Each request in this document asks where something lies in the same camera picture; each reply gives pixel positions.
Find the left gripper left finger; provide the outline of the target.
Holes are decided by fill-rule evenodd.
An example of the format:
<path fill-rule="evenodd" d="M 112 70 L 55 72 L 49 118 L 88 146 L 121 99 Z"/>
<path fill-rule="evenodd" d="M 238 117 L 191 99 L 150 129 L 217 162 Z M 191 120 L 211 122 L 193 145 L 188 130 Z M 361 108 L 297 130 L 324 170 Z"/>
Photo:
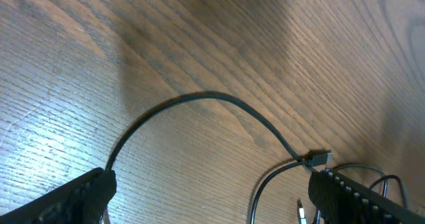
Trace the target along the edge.
<path fill-rule="evenodd" d="M 113 170 L 95 168 L 1 216 L 2 223 L 101 223 L 116 194 Z"/>

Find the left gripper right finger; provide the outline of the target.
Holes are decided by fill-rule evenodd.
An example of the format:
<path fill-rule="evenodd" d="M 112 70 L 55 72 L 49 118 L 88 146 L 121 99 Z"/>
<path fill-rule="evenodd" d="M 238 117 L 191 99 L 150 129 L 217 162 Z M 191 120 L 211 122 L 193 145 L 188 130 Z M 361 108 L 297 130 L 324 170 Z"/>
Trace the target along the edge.
<path fill-rule="evenodd" d="M 310 201 L 328 224 L 424 224 L 424 218 L 329 169 L 313 172 Z"/>

